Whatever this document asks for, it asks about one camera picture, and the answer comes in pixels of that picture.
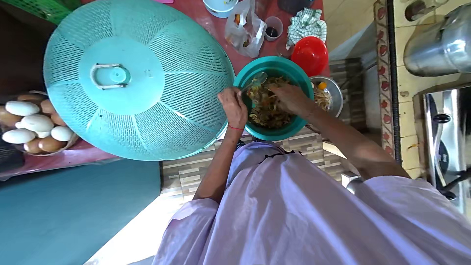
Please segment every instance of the plastic bag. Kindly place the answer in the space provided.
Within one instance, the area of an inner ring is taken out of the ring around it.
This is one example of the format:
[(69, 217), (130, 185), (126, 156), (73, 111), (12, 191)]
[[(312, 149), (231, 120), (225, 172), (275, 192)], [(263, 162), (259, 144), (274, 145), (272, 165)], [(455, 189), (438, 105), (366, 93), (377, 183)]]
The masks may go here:
[(227, 18), (224, 37), (238, 53), (255, 58), (259, 55), (267, 24), (255, 14), (255, 0), (237, 3)]

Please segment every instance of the red string bracelet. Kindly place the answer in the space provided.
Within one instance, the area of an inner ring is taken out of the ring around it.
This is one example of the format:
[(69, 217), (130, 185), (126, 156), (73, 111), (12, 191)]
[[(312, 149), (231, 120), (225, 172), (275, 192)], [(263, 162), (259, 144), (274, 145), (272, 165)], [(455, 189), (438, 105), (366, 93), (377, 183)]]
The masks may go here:
[(240, 131), (243, 131), (243, 129), (234, 128), (234, 127), (232, 127), (232, 126), (230, 126), (230, 125), (227, 125), (227, 126), (228, 126), (229, 128), (231, 128), (231, 129), (234, 129), (234, 130), (240, 130)]

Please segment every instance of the white egg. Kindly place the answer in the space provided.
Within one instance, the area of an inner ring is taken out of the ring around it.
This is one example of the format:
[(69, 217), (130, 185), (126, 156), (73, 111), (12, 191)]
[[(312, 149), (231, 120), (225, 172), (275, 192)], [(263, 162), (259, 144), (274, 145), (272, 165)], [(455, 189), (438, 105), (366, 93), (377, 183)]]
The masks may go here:
[(41, 114), (33, 114), (23, 117), (23, 119), (21, 119), (21, 125), (23, 128), (39, 133), (49, 132), (54, 128), (54, 123), (52, 123), (51, 119)]
[(36, 132), (36, 135), (38, 136), (38, 138), (43, 139), (43, 138), (46, 138), (46, 137), (50, 136), (51, 131), (49, 131), (49, 132)]
[(15, 129), (8, 132), (4, 132), (2, 139), (9, 143), (26, 143), (33, 140), (36, 135), (27, 129)]
[(28, 101), (8, 101), (5, 104), (5, 109), (15, 115), (27, 116), (39, 112), (39, 107)]
[(23, 129), (23, 128), (24, 128), (24, 126), (23, 126), (23, 124), (22, 124), (21, 122), (15, 123), (15, 127), (16, 127), (17, 129)]
[(51, 130), (52, 138), (58, 141), (69, 141), (72, 138), (73, 132), (67, 126), (57, 126)]

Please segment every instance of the lavender shirt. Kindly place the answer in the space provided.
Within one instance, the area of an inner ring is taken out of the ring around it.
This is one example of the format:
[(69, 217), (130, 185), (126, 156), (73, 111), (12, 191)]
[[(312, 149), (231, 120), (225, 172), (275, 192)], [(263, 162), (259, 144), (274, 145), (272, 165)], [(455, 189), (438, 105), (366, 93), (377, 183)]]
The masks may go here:
[(221, 204), (186, 203), (153, 264), (471, 264), (471, 224), (429, 183), (380, 176), (353, 195), (280, 152), (237, 150)]

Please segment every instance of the metal spoon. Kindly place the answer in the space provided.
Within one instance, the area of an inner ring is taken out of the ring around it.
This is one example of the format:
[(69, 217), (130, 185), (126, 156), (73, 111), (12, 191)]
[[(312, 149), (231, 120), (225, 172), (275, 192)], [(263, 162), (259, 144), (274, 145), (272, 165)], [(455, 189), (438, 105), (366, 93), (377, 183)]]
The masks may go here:
[(267, 80), (267, 78), (268, 78), (268, 75), (265, 72), (260, 72), (260, 73), (256, 74), (252, 78), (252, 82), (250, 82), (248, 85), (246, 85), (242, 89), (242, 92), (246, 91), (247, 89), (249, 89), (252, 86), (259, 86), (259, 85), (263, 84)]

